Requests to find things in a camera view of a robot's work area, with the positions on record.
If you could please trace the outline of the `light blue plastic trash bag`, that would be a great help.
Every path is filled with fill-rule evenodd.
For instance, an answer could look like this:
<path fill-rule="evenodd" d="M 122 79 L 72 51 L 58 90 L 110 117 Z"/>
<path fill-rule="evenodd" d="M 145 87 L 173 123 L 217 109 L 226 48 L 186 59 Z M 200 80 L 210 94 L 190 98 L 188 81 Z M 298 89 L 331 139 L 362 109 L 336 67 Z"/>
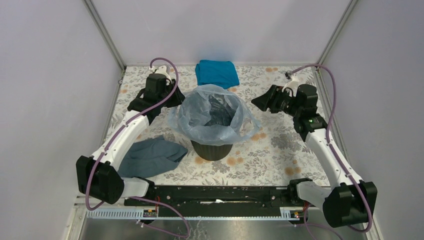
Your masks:
<path fill-rule="evenodd" d="M 201 85 L 169 111 L 169 126 L 191 141 L 222 146 L 246 141 L 261 128 L 245 101 L 220 86 Z"/>

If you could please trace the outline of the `black plastic trash bin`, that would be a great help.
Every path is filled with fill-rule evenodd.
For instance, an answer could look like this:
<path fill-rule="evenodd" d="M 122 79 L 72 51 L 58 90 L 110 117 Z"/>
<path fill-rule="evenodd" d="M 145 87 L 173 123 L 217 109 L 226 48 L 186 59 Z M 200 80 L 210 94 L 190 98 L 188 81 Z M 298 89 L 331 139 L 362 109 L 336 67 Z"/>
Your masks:
<path fill-rule="evenodd" d="M 229 127 L 235 115 L 235 111 L 231 109 L 227 103 L 224 103 L 221 98 L 216 98 L 213 95 L 208 97 L 208 101 L 211 105 L 209 111 L 210 120 L 205 123 L 204 126 L 210 127 L 218 125 Z M 223 159 L 230 153 L 233 147 L 232 144 L 224 144 L 221 146 L 205 145 L 193 140 L 191 140 L 191 144 L 198 156 L 207 161 L 219 161 Z"/>

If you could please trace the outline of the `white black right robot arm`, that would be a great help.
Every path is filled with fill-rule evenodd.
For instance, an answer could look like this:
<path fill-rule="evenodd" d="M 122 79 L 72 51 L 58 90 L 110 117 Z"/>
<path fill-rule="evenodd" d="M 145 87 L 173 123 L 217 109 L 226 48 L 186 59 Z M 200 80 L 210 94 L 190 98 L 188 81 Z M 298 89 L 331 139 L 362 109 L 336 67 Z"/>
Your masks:
<path fill-rule="evenodd" d="M 309 178 L 291 180 L 287 201 L 293 206 L 303 202 L 319 208 L 333 227 L 372 224 L 377 199 L 377 187 L 365 182 L 347 163 L 329 126 L 317 112 L 318 93 L 313 85 L 301 84 L 293 91 L 288 86 L 272 85 L 263 95 L 251 100 L 259 110 L 273 114 L 283 112 L 292 117 L 295 131 L 319 160 L 330 189 Z"/>

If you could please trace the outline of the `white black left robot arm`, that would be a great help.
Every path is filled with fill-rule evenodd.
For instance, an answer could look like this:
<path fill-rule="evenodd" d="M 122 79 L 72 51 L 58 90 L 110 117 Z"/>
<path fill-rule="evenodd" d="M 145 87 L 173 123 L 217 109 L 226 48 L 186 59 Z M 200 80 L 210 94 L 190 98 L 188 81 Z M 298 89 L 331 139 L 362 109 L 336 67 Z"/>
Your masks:
<path fill-rule="evenodd" d="M 167 73 L 151 73 L 146 78 L 135 99 L 127 107 L 123 120 L 113 134 L 91 156 L 80 156 L 76 161 L 77 186 L 89 198 L 101 203 L 114 204 L 122 198 L 136 199 L 144 206 L 152 204 L 155 192 L 152 184 L 139 177 L 121 177 L 118 169 L 136 138 L 146 130 L 161 113 L 162 108 L 180 105 L 185 97 L 178 87 L 179 79 Z"/>

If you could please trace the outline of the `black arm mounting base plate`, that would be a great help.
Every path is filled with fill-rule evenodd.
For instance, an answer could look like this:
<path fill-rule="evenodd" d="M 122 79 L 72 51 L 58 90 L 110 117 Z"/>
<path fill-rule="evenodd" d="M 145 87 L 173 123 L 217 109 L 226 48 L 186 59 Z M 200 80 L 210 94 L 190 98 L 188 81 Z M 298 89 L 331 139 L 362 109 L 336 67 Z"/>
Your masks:
<path fill-rule="evenodd" d="M 272 218 L 290 210 L 291 217 L 301 213 L 305 204 L 295 200 L 286 187 L 277 186 L 176 186 L 157 185 L 147 191 L 146 199 L 126 199 L 126 207 L 152 207 L 159 217 L 176 217 L 165 205 L 189 218 Z"/>

